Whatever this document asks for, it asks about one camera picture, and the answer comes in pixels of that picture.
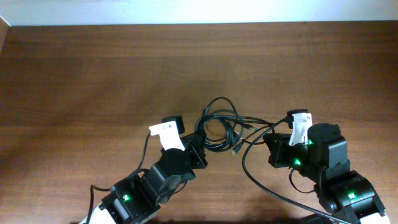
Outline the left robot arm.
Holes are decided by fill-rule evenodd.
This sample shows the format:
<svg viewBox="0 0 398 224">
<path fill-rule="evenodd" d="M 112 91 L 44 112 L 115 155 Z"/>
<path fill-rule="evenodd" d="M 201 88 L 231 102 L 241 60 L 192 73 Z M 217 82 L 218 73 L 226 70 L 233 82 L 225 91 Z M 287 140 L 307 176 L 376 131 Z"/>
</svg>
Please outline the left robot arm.
<svg viewBox="0 0 398 224">
<path fill-rule="evenodd" d="M 82 223 L 145 223 L 156 216 L 162 204 L 179 192 L 207 166 L 206 134 L 196 131 L 180 138 L 184 150 L 161 149 L 160 159 L 150 169 L 140 168 L 109 189 L 90 187 L 89 212 Z"/>
</svg>

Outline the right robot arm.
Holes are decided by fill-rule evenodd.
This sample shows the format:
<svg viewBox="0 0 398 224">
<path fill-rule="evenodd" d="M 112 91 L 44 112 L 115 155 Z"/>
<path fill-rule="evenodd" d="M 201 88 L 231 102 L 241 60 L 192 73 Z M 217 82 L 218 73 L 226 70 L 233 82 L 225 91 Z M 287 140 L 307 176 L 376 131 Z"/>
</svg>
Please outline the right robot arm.
<svg viewBox="0 0 398 224">
<path fill-rule="evenodd" d="M 312 180 L 320 205 L 349 223 L 389 223 L 385 206 L 373 185 L 348 159 L 348 145 L 336 124 L 314 124 L 305 143 L 289 145 L 289 134 L 264 136 L 272 167 L 289 167 Z"/>
</svg>

